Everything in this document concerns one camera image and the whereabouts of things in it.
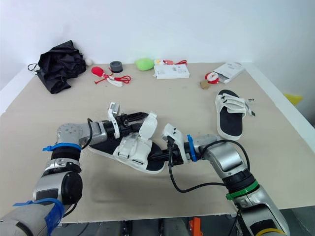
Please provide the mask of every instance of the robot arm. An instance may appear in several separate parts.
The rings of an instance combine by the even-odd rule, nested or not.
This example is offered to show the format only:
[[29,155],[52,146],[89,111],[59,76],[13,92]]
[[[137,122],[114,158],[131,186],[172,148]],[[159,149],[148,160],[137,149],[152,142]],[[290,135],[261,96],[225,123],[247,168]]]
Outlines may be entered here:
[[119,105],[111,103],[110,121],[61,125],[57,142],[44,148],[51,151],[51,160],[38,180],[33,201],[27,201],[0,219],[0,235],[37,236],[50,235],[71,206],[82,197],[82,179],[79,175],[82,147],[104,142],[108,137],[120,138],[139,131],[147,113],[119,116]]
[[[188,160],[208,160],[211,163],[228,190],[226,198],[239,209],[239,223],[244,235],[290,236],[285,218],[230,143],[217,141],[214,135],[195,140],[188,135],[189,141],[184,143],[181,132],[170,124],[165,126],[162,138],[168,142],[174,165]],[[165,151],[153,158],[166,160]]]

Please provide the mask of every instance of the table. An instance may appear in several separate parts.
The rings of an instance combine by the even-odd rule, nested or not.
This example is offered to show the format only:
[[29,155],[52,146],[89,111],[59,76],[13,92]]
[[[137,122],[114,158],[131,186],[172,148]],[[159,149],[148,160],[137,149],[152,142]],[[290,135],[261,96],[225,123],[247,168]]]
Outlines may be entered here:
[[[160,138],[167,123],[183,134],[197,137],[216,134],[214,99],[222,89],[243,98],[255,98],[251,108],[256,117],[245,117],[239,142],[247,150],[251,171],[279,208],[315,205],[315,154],[248,72],[227,85],[202,90],[199,82],[219,63],[188,64],[190,78],[156,80],[153,71],[141,72],[133,64],[124,65],[121,75],[132,76],[122,88],[107,82],[95,85],[88,69],[69,80],[72,88],[50,94],[34,77],[0,117],[0,215],[12,210],[15,202],[32,199],[32,191],[50,153],[41,149],[56,141],[56,130],[67,122],[82,123],[107,118],[111,101],[120,103],[127,114],[154,111]],[[235,212],[221,186],[179,193],[168,170],[157,175],[138,172],[87,149],[81,154],[83,197],[65,223],[148,219]],[[220,181],[210,163],[199,161],[173,169],[181,188],[203,182]]]

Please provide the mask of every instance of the small box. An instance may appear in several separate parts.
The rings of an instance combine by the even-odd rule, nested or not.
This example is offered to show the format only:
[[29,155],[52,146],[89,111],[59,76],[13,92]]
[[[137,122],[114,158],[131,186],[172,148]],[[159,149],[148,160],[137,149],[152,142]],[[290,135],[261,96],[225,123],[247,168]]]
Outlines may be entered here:
[[238,76],[244,67],[237,62],[227,62],[224,65],[218,67],[213,72],[216,72],[219,75],[219,81],[227,84],[236,76]]
[[155,65],[154,76],[158,79],[189,78],[189,71],[184,64],[179,65]]

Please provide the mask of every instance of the green ring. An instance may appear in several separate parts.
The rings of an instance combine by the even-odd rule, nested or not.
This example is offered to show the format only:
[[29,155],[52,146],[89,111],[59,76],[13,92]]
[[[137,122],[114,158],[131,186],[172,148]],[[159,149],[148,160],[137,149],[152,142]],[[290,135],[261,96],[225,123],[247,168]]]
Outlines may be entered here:
[[246,188],[244,188],[242,190],[239,190],[239,191],[234,192],[234,193],[228,193],[226,195],[226,199],[232,200],[232,199],[237,198],[239,196],[245,195],[245,194],[251,192],[257,186],[258,186],[258,182],[257,182],[257,180],[255,180],[254,183],[252,183],[250,186],[248,186],[248,187],[246,187]]

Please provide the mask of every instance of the black umbrella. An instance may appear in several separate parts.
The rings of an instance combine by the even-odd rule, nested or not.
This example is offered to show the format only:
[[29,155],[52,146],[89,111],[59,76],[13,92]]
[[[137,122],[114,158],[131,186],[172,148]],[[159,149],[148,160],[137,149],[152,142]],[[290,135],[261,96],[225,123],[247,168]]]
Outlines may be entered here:
[[76,78],[86,70],[82,57],[71,40],[60,44],[40,55],[38,62],[40,69],[36,71],[37,76],[50,93],[68,89],[71,86],[66,82],[67,79]]

